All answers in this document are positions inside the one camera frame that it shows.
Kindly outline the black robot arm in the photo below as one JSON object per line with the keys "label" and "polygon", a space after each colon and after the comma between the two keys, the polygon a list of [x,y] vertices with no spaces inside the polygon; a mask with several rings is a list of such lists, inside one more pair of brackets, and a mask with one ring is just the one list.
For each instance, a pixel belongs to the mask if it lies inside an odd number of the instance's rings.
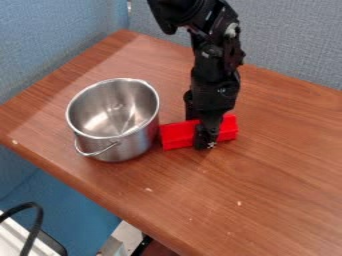
{"label": "black robot arm", "polygon": [[185,118],[196,119],[193,148],[217,141],[223,115],[235,107],[240,90],[237,67],[246,53],[240,46],[237,13],[225,0],[147,0],[156,23],[167,35],[185,28],[193,67],[184,93]]}

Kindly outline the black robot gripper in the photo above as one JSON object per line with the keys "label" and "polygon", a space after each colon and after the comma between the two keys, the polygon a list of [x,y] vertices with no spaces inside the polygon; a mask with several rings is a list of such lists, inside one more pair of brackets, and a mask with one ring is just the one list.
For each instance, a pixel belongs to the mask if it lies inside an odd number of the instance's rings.
{"label": "black robot gripper", "polygon": [[216,145],[223,115],[235,107],[240,90],[239,71],[195,65],[191,69],[189,89],[183,95],[185,119],[197,120],[193,148],[211,149]]}

